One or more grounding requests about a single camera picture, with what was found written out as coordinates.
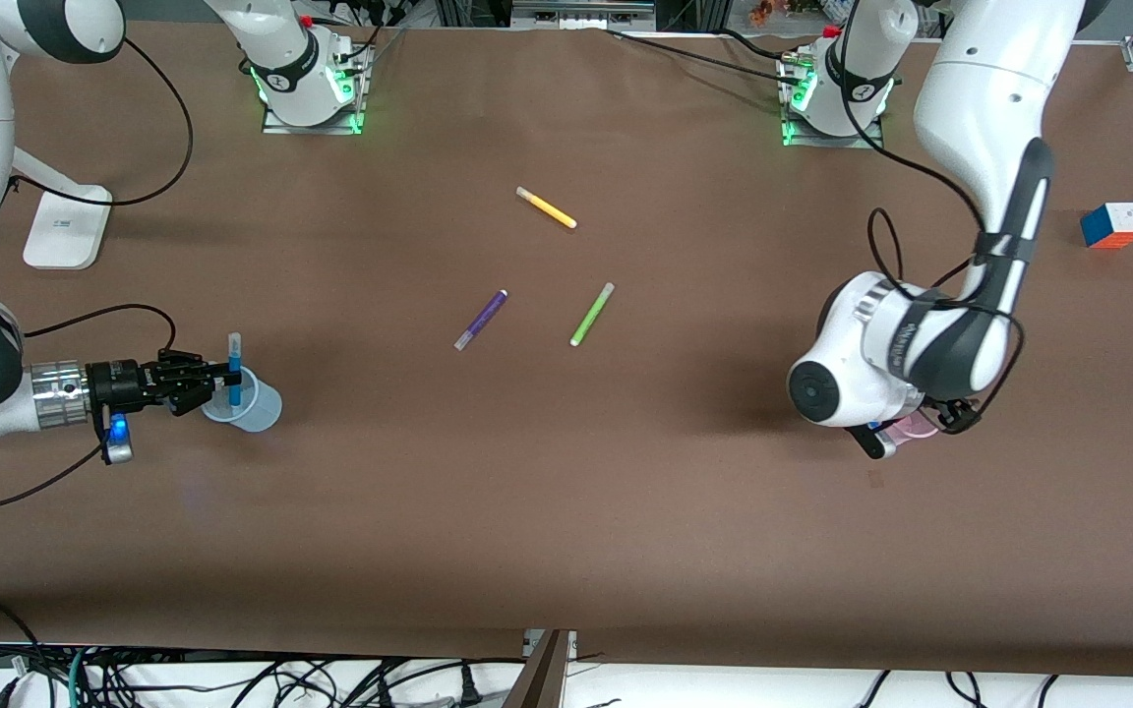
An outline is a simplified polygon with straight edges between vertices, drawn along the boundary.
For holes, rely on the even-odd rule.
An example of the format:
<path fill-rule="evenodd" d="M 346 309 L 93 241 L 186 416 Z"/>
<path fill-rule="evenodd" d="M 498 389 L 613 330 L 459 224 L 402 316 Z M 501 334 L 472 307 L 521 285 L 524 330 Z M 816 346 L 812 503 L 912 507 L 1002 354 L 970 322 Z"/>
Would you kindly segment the translucent pink plastic cup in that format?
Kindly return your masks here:
<path fill-rule="evenodd" d="M 876 430 L 883 438 L 891 440 L 895 446 L 903 446 L 910 441 L 930 440 L 940 434 L 939 426 L 931 423 L 922 409 L 909 413 L 903 420 L 881 423 Z"/>

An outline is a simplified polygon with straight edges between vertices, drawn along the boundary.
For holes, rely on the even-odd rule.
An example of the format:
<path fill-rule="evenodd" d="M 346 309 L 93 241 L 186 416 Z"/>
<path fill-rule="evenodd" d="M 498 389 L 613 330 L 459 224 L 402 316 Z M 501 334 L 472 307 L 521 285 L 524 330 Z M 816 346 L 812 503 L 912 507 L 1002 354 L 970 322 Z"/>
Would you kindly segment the translucent blue plastic cup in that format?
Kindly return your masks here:
<path fill-rule="evenodd" d="M 274 426 L 282 412 L 279 391 L 259 379 L 252 369 L 242 368 L 237 385 L 220 389 L 201 407 L 213 423 L 225 423 L 235 429 L 259 434 Z"/>

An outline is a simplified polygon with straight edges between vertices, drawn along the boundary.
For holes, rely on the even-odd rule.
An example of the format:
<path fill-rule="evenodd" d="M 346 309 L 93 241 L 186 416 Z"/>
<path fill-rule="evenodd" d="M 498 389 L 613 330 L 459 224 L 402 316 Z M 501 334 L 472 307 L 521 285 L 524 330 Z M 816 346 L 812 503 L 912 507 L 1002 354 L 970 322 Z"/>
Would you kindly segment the white desk lamp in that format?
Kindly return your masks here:
<path fill-rule="evenodd" d="M 12 167 L 20 178 L 43 185 L 23 259 L 34 268 L 87 268 L 97 261 L 112 194 L 97 184 L 76 184 L 67 174 L 15 147 Z"/>

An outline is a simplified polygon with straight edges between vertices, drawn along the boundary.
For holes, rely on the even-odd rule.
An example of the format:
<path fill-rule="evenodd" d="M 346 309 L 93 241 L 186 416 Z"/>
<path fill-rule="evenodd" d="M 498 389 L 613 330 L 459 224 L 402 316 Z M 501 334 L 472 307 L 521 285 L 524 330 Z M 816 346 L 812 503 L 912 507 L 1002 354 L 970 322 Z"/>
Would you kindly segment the colourful puzzle cube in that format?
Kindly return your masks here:
<path fill-rule="evenodd" d="M 1133 203 L 1107 202 L 1080 219 L 1088 248 L 1121 250 L 1133 244 Z"/>

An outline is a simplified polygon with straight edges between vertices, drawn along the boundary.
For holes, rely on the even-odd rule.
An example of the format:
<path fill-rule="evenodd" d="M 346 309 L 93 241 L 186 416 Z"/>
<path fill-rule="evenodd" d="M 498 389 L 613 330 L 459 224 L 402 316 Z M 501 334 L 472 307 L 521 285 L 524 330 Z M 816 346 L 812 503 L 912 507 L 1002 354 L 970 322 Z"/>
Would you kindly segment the purple marker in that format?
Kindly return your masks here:
<path fill-rule="evenodd" d="M 469 342 L 471 342 L 472 339 L 480 334 L 482 330 L 487 326 L 495 314 L 503 308 L 503 305 L 506 304 L 506 299 L 508 292 L 503 288 L 496 291 L 495 295 L 492 295 L 489 301 L 487 301 L 484 306 L 484 309 L 482 309 L 482 312 L 472 318 L 472 322 L 463 329 L 463 332 L 460 333 L 460 336 L 455 340 L 453 348 L 457 351 L 463 351 Z"/>

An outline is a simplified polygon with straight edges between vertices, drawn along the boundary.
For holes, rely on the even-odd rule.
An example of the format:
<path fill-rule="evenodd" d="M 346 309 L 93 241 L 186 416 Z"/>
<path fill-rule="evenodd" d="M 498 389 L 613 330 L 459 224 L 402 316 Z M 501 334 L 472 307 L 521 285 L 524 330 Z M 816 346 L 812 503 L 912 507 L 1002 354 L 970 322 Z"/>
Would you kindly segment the green marker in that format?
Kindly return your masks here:
<path fill-rule="evenodd" d="M 606 308 L 606 305 L 608 304 L 611 296 L 613 295 L 613 292 L 615 292 L 615 290 L 616 290 L 615 283 L 613 282 L 604 283 L 598 295 L 595 296 L 593 305 L 589 306 L 588 310 L 586 310 L 583 315 L 583 318 L 580 319 L 579 324 L 571 333 L 571 336 L 569 338 L 569 346 L 571 346 L 571 348 L 578 348 L 578 346 L 580 346 L 581 342 L 583 342 L 585 336 L 589 334 L 590 330 L 593 330 L 595 319 L 598 319 L 600 313 L 604 310 L 604 308 Z"/>

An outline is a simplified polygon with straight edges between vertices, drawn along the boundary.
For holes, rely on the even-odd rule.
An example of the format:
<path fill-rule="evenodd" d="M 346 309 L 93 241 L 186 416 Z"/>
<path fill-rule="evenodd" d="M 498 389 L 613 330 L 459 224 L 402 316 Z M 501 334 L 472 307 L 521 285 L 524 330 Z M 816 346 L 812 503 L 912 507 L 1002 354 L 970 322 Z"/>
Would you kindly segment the yellow marker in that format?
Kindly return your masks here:
<path fill-rule="evenodd" d="M 528 205 L 531 205 L 536 210 L 539 210 L 540 213 L 552 217 L 554 221 L 557 222 L 557 224 L 562 225 L 563 228 L 571 230 L 578 228 L 578 220 L 576 220 L 576 217 L 566 215 L 565 211 L 552 205 L 552 203 L 540 198 L 540 196 L 536 196 L 536 194 L 534 194 L 531 190 L 526 189 L 523 187 L 517 187 L 516 195 L 519 198 L 521 198 L 521 201 L 526 202 Z"/>

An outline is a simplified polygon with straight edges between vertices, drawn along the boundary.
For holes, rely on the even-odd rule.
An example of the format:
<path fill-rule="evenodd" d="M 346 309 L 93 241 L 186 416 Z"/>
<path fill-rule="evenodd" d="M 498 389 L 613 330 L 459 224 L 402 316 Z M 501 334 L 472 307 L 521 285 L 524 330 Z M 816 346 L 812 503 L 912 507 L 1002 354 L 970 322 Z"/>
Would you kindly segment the brown table cover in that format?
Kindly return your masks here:
<path fill-rule="evenodd" d="M 1133 676 L 1133 72 L 1071 50 L 1016 372 L 974 429 L 868 460 L 784 378 L 886 207 L 908 276 L 964 261 L 947 188 L 784 147 L 769 82 L 597 31 L 410 29 L 360 136 L 270 136 L 216 24 L 134 23 L 195 125 L 91 268 L 0 299 L 35 329 L 157 306 L 242 332 L 259 435 L 152 408 L 134 460 L 0 509 L 0 602 L 48 642 Z M 578 220 L 566 229 L 523 187 Z M 604 283 L 615 292 L 578 348 Z M 506 304 L 453 348 L 492 295 Z"/>

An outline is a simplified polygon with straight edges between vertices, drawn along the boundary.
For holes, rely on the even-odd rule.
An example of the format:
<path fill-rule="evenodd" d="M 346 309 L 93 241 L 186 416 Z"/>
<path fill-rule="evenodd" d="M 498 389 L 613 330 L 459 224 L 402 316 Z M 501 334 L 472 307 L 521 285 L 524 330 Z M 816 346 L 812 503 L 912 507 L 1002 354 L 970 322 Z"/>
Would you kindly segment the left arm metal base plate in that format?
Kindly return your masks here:
<path fill-rule="evenodd" d="M 796 52 L 784 53 L 778 76 L 792 83 L 781 86 L 781 125 L 787 147 L 868 148 L 867 140 L 881 144 L 881 112 L 894 80 L 866 84 L 844 99 L 830 77 L 826 56 L 830 40 L 818 39 Z"/>

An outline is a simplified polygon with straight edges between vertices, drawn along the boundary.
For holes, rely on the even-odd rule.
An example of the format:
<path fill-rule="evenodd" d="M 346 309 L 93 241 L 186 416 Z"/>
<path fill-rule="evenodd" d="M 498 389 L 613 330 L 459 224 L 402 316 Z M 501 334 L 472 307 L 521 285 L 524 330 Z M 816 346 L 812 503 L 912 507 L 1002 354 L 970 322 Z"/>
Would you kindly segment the brown support post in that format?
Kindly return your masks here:
<path fill-rule="evenodd" d="M 501 708 L 562 708 L 566 664 L 576 658 L 572 630 L 530 630 L 530 658 Z"/>

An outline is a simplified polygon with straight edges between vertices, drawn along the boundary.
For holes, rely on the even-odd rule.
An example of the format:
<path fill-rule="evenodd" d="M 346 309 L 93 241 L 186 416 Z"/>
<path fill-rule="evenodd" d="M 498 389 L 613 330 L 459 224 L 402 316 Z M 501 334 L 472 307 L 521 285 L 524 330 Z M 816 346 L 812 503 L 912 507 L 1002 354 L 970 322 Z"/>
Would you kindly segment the aluminium frame rail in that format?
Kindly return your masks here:
<path fill-rule="evenodd" d="M 655 0 L 511 0 L 513 29 L 656 31 Z"/>

